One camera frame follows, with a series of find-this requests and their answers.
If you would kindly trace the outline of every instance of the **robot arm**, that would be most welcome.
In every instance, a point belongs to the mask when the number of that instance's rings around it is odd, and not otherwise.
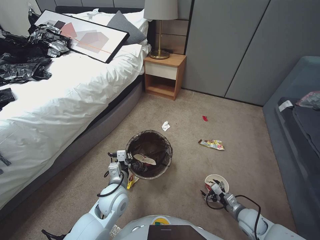
[[[109,173],[106,173],[110,176],[109,185],[97,195],[98,201],[76,222],[64,240],[109,239],[110,230],[126,210],[129,203],[126,190],[128,162],[132,157],[125,150],[110,153],[109,156],[111,161],[112,157],[117,158],[109,164]]]
[[[231,193],[225,193],[219,182],[215,182],[211,185],[212,191],[209,192],[213,196],[213,199],[223,204],[224,208],[231,214],[231,216],[239,222],[239,228],[248,236],[251,240],[303,240],[291,230],[285,228],[282,225],[274,224],[260,214],[260,206],[243,195],[234,196]],[[259,206],[259,212],[254,209],[245,208],[239,203],[236,197],[244,197]]]

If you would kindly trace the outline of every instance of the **mesh trash can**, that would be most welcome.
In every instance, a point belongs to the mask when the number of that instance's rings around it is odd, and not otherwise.
[[[169,141],[160,133],[146,130],[133,136],[127,144],[127,152],[132,156],[141,154],[155,160],[156,165],[148,166],[145,172],[130,171],[138,178],[150,180],[160,177],[169,168],[172,160],[172,147]]]

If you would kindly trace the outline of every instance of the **nightstand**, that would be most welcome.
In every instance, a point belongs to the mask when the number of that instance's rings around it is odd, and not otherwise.
[[[146,93],[175,100],[182,84],[186,55],[170,54],[167,59],[144,59]]]

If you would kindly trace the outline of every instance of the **paper cup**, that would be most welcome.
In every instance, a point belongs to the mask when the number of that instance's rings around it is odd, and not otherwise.
[[[218,174],[211,174],[211,175],[207,176],[206,179],[204,180],[204,183],[206,184],[206,188],[208,189],[208,191],[211,190],[210,186],[212,185],[212,183],[209,183],[209,181],[214,182],[213,180],[223,182],[224,183],[224,190],[226,192],[229,192],[229,183],[227,182],[227,180],[224,177],[222,177]]]

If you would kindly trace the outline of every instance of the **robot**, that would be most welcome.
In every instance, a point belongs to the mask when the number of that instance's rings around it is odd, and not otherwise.
[[[125,150],[108,153],[111,163],[105,177],[110,176],[109,185],[104,188],[98,201],[91,210],[84,214],[73,226],[67,235],[55,236],[44,230],[42,232],[49,240],[106,240],[119,217],[125,212],[129,198],[127,195],[128,167],[134,161],[131,154]],[[303,240],[301,236],[274,224],[264,218],[261,208],[251,199],[243,195],[234,196],[224,191],[223,183],[214,181],[208,194],[204,194],[207,205],[212,209],[225,209],[239,222],[239,228],[251,240]],[[259,211],[247,209],[237,201],[237,197],[245,197],[259,206]],[[208,200],[222,204],[221,207],[212,207]],[[151,240],[151,239],[192,239],[192,240],[218,240],[221,239],[201,227],[175,217],[147,216],[128,223],[114,238],[114,240]]]

